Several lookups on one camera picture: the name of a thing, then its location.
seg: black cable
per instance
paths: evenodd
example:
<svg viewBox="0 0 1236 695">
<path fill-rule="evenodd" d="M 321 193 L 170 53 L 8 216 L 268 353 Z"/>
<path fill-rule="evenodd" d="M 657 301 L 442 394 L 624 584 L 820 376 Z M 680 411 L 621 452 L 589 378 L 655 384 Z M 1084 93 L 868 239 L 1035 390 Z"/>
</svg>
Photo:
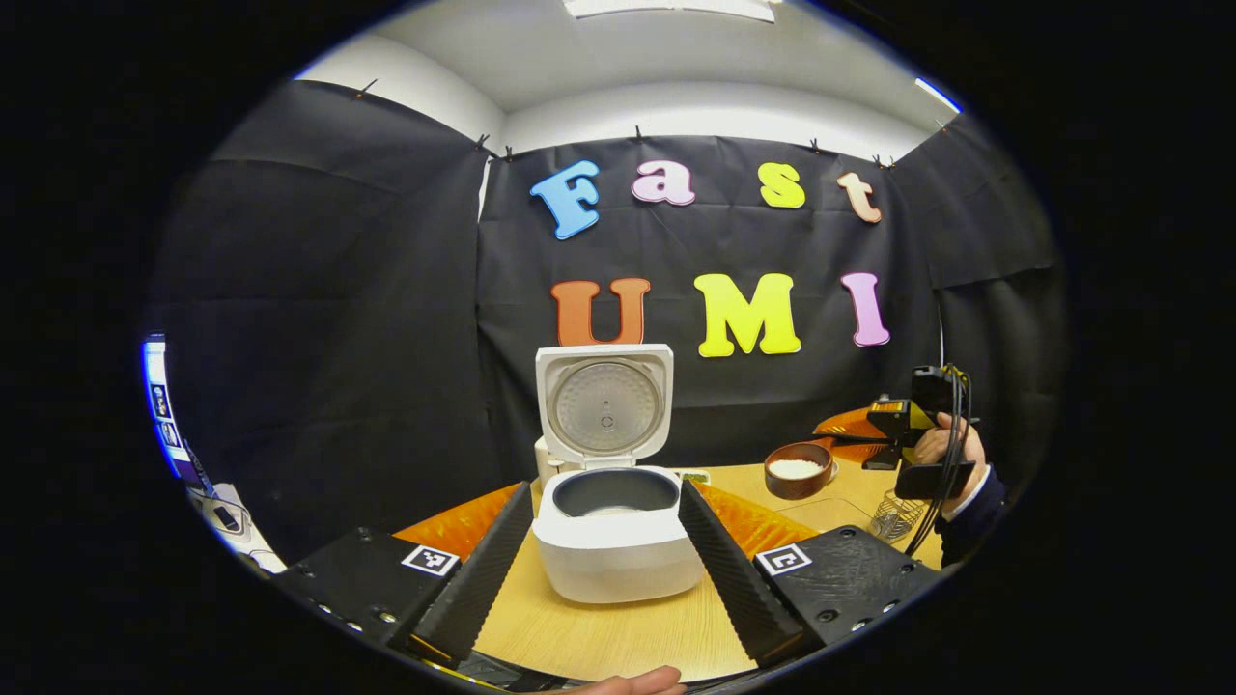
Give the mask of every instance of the black cable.
<svg viewBox="0 0 1236 695">
<path fill-rule="evenodd" d="M 969 376 L 959 375 L 958 376 L 958 381 L 960 383 L 964 383 L 965 391 L 962 391 L 959 388 L 959 383 L 954 382 L 954 396 L 959 396 L 959 392 L 968 392 L 969 387 L 970 387 Z M 970 419 L 971 419 L 971 416 L 973 416 L 973 407 L 974 407 L 973 402 L 969 398 L 967 398 L 967 402 L 965 402 L 965 427 L 967 427 L 965 437 L 967 438 L 969 437 L 969 427 L 970 427 L 969 423 L 970 423 Z M 950 433 L 949 433 L 950 444 L 953 441 L 953 434 L 960 430 L 959 416 L 960 416 L 960 401 L 958 401 L 954 397 L 954 401 L 953 401 L 953 423 L 952 423 L 953 427 L 950 428 Z M 955 485 L 957 476 L 960 474 L 960 469 L 962 469 L 962 466 L 960 466 L 960 458 L 964 454 L 964 448 L 965 448 L 965 439 L 963 438 L 960 446 L 955 446 L 955 448 L 949 446 L 949 449 L 947 451 L 947 455 L 946 455 L 946 459 L 944 459 L 946 464 L 944 464 L 944 469 L 942 471 L 942 481 L 941 481 L 944 485 L 944 488 L 943 488 L 944 490 L 944 495 L 943 496 L 938 495 L 939 490 L 937 490 L 937 497 L 933 497 L 933 500 L 932 500 L 932 502 L 933 502 L 932 508 L 929 508 L 928 514 L 927 514 L 928 518 L 926 518 L 923 526 L 920 527 L 920 532 L 922 532 L 921 537 L 916 535 L 916 538 L 915 538 L 915 543 L 916 544 L 913 545 L 913 550 L 917 550 L 918 545 L 921 545 L 922 542 L 927 539 L 928 529 L 931 529 L 932 527 L 934 527 L 936 519 L 939 517 L 941 513 L 943 513 L 943 502 L 948 497 L 948 491 L 952 491 L 953 486 Z M 907 549 L 906 554 L 907 555 L 911 554 L 911 550 Z"/>
<path fill-rule="evenodd" d="M 946 366 L 946 370 L 949 370 L 949 369 L 953 371 L 953 375 L 954 375 L 954 378 L 952 380 L 952 386 L 953 386 L 953 388 L 952 388 L 952 391 L 953 391 L 953 403 L 952 403 L 952 408 L 950 408 L 950 411 L 952 411 L 950 412 L 950 414 L 952 414 L 952 423 L 949 423 L 948 446 L 946 448 L 946 451 L 944 451 L 944 463 L 943 463 L 943 465 L 941 467 L 941 481 L 939 481 L 939 484 L 936 487 L 936 493 L 932 496 L 931 505 L 928 505 L 928 507 L 927 507 L 927 512 L 923 514 L 922 523 L 920 524 L 918 529 L 915 532 L 915 535 L 910 540 L 910 544 L 906 547 L 906 555 L 913 555 L 913 553 L 918 550 L 918 548 L 922 545 L 922 543 L 929 535 L 931 529 L 936 524 L 936 519 L 942 513 L 944 501 L 948 498 L 948 493 L 953 490 L 953 485 L 955 485 L 955 482 L 957 482 L 957 475 L 960 472 L 960 467 L 962 467 L 960 466 L 960 456 L 962 456 L 962 451 L 964 449 L 964 438 L 962 438 L 962 435 L 960 435 L 960 430 L 962 430 L 962 422 L 960 422 L 962 401 L 960 399 L 962 399 L 962 394 L 965 392 L 962 388 L 962 383 L 963 383 L 962 380 L 963 378 L 965 380 L 964 383 L 965 383 L 967 390 L 968 390 L 969 388 L 969 377 L 968 376 L 963 376 L 962 372 L 960 372 L 960 370 L 957 370 L 957 367 L 954 365 Z M 967 422 L 967 427 L 969 427 L 970 408 L 971 408 L 970 399 L 967 398 L 967 402 L 965 402 L 965 416 L 967 416 L 965 417 L 965 422 Z M 958 440 L 959 439 L 962 440 L 960 445 L 958 445 Z"/>
</svg>

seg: ceiling light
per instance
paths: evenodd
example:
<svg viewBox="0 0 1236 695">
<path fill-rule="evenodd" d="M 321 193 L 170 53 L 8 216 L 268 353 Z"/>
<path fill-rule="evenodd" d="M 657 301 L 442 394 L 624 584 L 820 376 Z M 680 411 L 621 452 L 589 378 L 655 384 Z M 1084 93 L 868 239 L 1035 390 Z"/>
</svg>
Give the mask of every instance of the ceiling light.
<svg viewBox="0 0 1236 695">
<path fill-rule="evenodd" d="M 772 22 L 768 0 L 562 0 L 572 17 L 583 19 L 633 10 L 700 10 Z"/>
<path fill-rule="evenodd" d="M 957 114 L 962 113 L 962 108 L 960 106 L 958 106 L 957 104 L 954 104 L 953 100 L 949 99 L 948 96 L 944 96 L 943 94 L 941 94 L 941 92 L 938 89 L 936 89 L 934 87 L 932 87 L 932 85 L 927 84 L 926 82 L 923 82 L 922 78 L 916 79 L 915 84 L 917 84 L 918 88 L 922 89 L 923 92 L 926 92 L 927 94 L 931 94 L 932 96 L 939 99 L 941 103 L 944 104 L 946 106 L 948 106 L 949 109 L 953 109 L 953 113 L 957 113 Z"/>
</svg>

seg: brown bowl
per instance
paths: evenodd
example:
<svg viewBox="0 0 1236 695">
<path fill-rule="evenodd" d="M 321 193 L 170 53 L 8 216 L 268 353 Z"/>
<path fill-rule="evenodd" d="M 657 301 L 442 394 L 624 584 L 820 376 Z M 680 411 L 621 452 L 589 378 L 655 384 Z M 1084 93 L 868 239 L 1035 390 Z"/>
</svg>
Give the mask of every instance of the brown bowl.
<svg viewBox="0 0 1236 695">
<path fill-rule="evenodd" d="M 819 464 L 819 472 L 802 479 L 787 479 L 774 475 L 770 470 L 770 464 L 786 459 L 815 461 Z M 828 449 L 815 441 L 786 444 L 764 459 L 764 486 L 768 487 L 769 492 L 782 500 L 811 497 L 823 490 L 824 484 L 831 481 L 834 475 L 837 475 L 837 461 L 833 460 L 833 455 L 828 453 Z"/>
</svg>

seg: blue letter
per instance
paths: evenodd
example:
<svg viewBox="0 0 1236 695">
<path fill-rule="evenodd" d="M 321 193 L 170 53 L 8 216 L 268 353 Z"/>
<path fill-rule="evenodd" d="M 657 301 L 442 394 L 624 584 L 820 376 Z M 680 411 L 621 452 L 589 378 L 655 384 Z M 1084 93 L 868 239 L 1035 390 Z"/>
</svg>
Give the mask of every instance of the blue letter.
<svg viewBox="0 0 1236 695">
<path fill-rule="evenodd" d="M 549 211 L 554 213 L 554 219 L 557 220 L 557 229 L 554 230 L 554 236 L 559 239 L 575 236 L 597 224 L 597 220 L 601 219 L 599 213 L 596 210 L 585 210 L 583 205 L 580 204 L 581 200 L 593 205 L 597 204 L 599 195 L 592 182 L 585 178 L 576 183 L 574 188 L 567 185 L 572 178 L 597 176 L 598 173 L 601 173 L 601 169 L 596 164 L 583 160 L 533 187 L 531 194 L 540 195 L 541 200 L 549 205 Z"/>
</svg>

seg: clip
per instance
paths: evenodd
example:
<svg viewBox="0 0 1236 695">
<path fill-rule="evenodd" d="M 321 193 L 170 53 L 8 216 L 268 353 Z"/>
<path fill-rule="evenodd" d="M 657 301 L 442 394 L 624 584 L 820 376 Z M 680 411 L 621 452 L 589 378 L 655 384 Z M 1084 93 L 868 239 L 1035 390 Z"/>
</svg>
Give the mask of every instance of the clip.
<svg viewBox="0 0 1236 695">
<path fill-rule="evenodd" d="M 373 82 L 377 82 L 377 80 L 378 80 L 378 78 L 373 78 Z M 352 99 L 360 99 L 361 96 L 363 96 L 363 95 L 365 95 L 365 93 L 366 93 L 366 92 L 368 92 L 371 87 L 373 87 L 373 82 L 371 82 L 371 83 L 366 84 L 366 85 L 365 85 L 365 89 L 362 89 L 362 90 L 357 92 L 357 93 L 356 93 L 356 96 L 352 96 Z"/>
</svg>

